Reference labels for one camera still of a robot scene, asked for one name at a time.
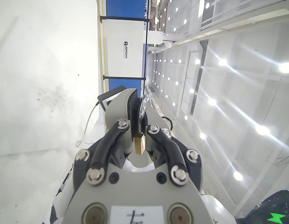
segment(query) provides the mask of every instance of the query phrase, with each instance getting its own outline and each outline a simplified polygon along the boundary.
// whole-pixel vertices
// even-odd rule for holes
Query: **metal screw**
[[[178,179],[178,180],[184,180],[185,178],[186,178],[186,173],[185,173],[185,171],[183,170],[183,169],[178,169],[177,171],[176,171],[176,178]]]
[[[90,154],[87,149],[80,150],[75,156],[75,161],[79,161],[79,160],[87,161],[89,159],[89,156]]]
[[[120,120],[119,120],[119,126],[124,127],[124,126],[126,126],[126,125],[127,125],[126,120],[124,120],[124,119],[120,119]]]
[[[155,131],[157,131],[157,126],[156,125],[152,125],[151,127],[150,127],[150,130],[152,131],[152,132],[155,132]]]

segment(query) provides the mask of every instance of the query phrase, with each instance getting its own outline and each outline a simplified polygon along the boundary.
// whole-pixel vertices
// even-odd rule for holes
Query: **white wall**
[[[21,25],[26,25],[20,27],[27,29],[24,34],[28,33],[29,37],[13,34],[17,19],[22,21]],[[9,58],[5,59],[11,35],[13,42],[18,40],[25,48],[21,51],[11,46]],[[29,47],[31,39],[35,39],[31,45],[37,44],[38,48]],[[13,115],[13,119],[9,119],[10,116],[5,116],[4,112],[0,113],[0,128],[4,129],[4,132],[0,131],[0,223],[42,223],[71,168],[76,153],[75,142],[82,137],[88,115],[96,103],[97,45],[96,0],[0,0],[0,67],[9,72],[13,82],[13,87],[10,87],[7,78],[4,81],[0,79],[0,100],[10,98],[10,111],[4,102],[0,103],[0,111],[3,106],[9,115]],[[38,57],[36,49],[45,53]],[[41,66],[48,68],[29,68],[28,63],[34,63],[32,56]],[[9,68],[7,63],[17,63],[18,68]],[[58,75],[50,80],[52,72],[61,74],[60,78]],[[51,81],[50,85],[46,86],[46,80]],[[43,109],[37,105],[38,93],[34,91],[42,86],[54,92],[61,83],[71,93],[75,115],[61,105],[64,112],[57,111],[57,115],[50,119],[50,104],[44,105]],[[54,95],[50,94],[49,99],[53,99]],[[89,131],[98,115],[98,110],[94,111]],[[46,130],[37,128],[36,120],[41,120]],[[19,124],[22,131],[14,129]],[[60,128],[60,133],[54,134],[52,131],[57,128]],[[17,144],[17,141],[21,143],[15,149],[11,144]]]

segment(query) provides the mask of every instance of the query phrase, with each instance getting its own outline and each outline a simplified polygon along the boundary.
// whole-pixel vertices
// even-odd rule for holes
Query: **robotic hand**
[[[260,208],[250,213],[250,222],[236,220],[213,196],[201,196],[199,153],[171,136],[166,122],[147,105],[149,96],[138,98],[136,89],[118,87],[98,99],[105,111],[105,136],[76,154],[74,193],[65,216],[54,223],[271,223],[256,215]],[[155,169],[123,170],[133,142],[143,138]]]

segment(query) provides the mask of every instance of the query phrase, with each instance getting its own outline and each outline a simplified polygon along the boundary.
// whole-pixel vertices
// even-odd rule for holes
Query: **white ceiling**
[[[165,32],[174,33],[173,26],[177,34],[197,32],[201,27],[198,4],[199,0],[169,3],[159,21],[165,23],[170,16]],[[279,70],[280,63],[289,62],[289,21],[210,38],[203,66],[196,65],[196,59],[204,58],[203,50],[198,41],[191,41],[152,55],[148,58],[147,83],[155,89],[163,113],[173,120],[178,139],[192,142],[201,153],[207,191],[232,214],[245,216],[268,195],[289,190],[289,73]],[[227,59],[228,66],[219,66],[222,58]],[[196,89],[200,68],[198,91],[191,94],[189,90]],[[209,98],[215,99],[217,105],[209,105]],[[271,135],[258,134],[257,124],[266,126]],[[206,140],[200,139],[201,132],[206,134]],[[243,175],[242,181],[235,180],[235,171]]]

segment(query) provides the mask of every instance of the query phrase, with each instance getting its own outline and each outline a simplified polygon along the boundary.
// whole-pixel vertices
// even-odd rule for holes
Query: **joyson logo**
[[[123,43],[123,57],[128,58],[128,42]]]

